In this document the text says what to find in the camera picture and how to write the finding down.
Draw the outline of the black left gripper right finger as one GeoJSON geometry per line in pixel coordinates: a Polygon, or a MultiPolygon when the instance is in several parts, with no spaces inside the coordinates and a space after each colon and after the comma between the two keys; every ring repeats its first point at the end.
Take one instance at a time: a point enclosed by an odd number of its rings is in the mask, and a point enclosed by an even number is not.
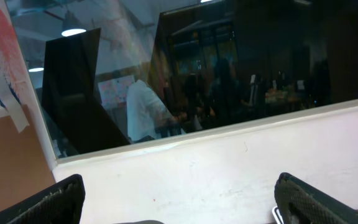
{"type": "Polygon", "coordinates": [[[282,172],[274,198],[284,224],[358,224],[358,211],[282,172]]]}

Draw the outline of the white barcode scanner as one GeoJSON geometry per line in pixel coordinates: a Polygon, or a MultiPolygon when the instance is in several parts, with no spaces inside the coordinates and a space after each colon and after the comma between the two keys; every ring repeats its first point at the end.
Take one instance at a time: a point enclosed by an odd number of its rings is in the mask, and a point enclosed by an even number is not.
{"type": "Polygon", "coordinates": [[[283,218],[282,218],[282,216],[280,214],[280,211],[279,211],[278,207],[273,207],[272,215],[273,215],[273,217],[275,219],[276,224],[284,224],[283,218]]]}

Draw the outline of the brown cardboard sheet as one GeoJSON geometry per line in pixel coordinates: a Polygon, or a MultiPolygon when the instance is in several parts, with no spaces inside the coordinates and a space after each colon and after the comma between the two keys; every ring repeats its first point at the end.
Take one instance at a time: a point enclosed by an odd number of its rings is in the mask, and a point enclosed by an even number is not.
{"type": "Polygon", "coordinates": [[[55,183],[30,111],[22,109],[30,124],[22,132],[10,116],[0,118],[0,211],[55,183]]]}

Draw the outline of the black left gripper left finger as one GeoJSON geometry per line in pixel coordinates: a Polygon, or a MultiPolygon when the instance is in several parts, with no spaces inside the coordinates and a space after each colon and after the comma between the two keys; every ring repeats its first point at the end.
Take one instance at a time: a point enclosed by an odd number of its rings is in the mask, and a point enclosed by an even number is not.
{"type": "Polygon", "coordinates": [[[0,224],[79,224],[85,201],[80,174],[73,174],[0,212],[0,224]]]}

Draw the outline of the glass window pane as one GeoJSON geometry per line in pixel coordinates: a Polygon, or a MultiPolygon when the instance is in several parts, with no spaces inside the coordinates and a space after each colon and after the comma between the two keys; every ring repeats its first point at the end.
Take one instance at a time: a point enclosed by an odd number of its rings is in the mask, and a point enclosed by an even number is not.
{"type": "Polygon", "coordinates": [[[358,99],[358,0],[7,0],[58,158],[358,99]]]}

